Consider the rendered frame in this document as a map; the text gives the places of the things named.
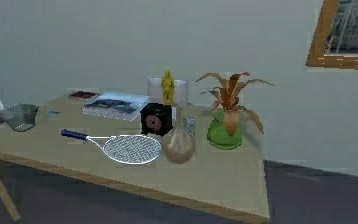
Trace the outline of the round beige glass vase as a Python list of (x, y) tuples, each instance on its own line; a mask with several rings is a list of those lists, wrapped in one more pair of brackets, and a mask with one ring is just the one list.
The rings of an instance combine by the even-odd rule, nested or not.
[(174, 164), (188, 162), (195, 153), (195, 138), (183, 126), (182, 108), (175, 107), (176, 118), (173, 128), (162, 138), (162, 152)]

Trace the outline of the white box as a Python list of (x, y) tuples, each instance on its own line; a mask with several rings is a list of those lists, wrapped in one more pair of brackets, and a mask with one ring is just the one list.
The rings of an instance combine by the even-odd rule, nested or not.
[[(152, 102), (161, 103), (163, 99), (160, 78), (148, 78), (147, 95)], [(188, 82), (184, 80), (174, 81), (174, 103), (187, 105), (188, 101)]]

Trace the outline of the black cube alarm clock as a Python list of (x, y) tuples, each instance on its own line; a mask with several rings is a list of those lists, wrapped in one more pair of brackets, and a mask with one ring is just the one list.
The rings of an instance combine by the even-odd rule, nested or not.
[(141, 111), (142, 134), (166, 135), (172, 128), (172, 108), (170, 105), (148, 103)]

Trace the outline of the yellow figurine statue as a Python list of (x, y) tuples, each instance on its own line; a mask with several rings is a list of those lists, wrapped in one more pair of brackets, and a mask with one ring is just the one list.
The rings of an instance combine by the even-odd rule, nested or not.
[(161, 78), (162, 102), (165, 105), (174, 104), (174, 79), (171, 72), (166, 69)]

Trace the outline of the brown plant in green pot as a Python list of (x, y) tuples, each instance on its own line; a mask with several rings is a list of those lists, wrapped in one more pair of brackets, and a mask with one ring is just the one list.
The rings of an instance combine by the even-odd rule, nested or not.
[(207, 141), (221, 150), (235, 149), (243, 141), (241, 114), (245, 113), (254, 122), (260, 134), (264, 133), (259, 116), (252, 110), (240, 104), (239, 94), (249, 84), (263, 83), (272, 86), (262, 79), (240, 81), (241, 76), (249, 76), (248, 72), (236, 73), (228, 79), (219, 73), (205, 73), (198, 81), (205, 78), (216, 78), (219, 86), (208, 90), (215, 97), (211, 105), (213, 119), (207, 128)]

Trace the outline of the light wooden table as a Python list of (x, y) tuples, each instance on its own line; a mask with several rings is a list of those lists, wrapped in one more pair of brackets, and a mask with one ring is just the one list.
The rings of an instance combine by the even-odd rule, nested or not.
[[(258, 145), (245, 141), (235, 150), (218, 150), (206, 139), (212, 120), (204, 107), (183, 110), (194, 117), (196, 149), (184, 164), (165, 158), (141, 166), (121, 165), (93, 144), (60, 135), (63, 129), (93, 136), (138, 134), (140, 121), (85, 115), (82, 103), (61, 97), (39, 108), (27, 132), (0, 128), (0, 159), (55, 174), (203, 211), (244, 224), (269, 224), (263, 159)], [(48, 111), (58, 111), (49, 116)]]

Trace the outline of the dark red book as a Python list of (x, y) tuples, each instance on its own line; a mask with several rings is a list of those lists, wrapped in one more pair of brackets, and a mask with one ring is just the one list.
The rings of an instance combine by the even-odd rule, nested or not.
[(89, 91), (75, 91), (69, 95), (70, 99), (88, 100), (98, 96), (98, 93)]

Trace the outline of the grey mesh bin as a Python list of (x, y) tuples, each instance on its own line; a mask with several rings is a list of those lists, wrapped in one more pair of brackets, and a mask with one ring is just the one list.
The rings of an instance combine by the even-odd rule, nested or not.
[(35, 126), (35, 117), (39, 107), (33, 104), (19, 103), (0, 111), (0, 119), (16, 132), (26, 132)]

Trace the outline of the gold framed wall picture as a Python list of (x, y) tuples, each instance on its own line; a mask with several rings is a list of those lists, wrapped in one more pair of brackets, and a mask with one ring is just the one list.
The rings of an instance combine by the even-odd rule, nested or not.
[(358, 0), (323, 0), (305, 65), (358, 70)]

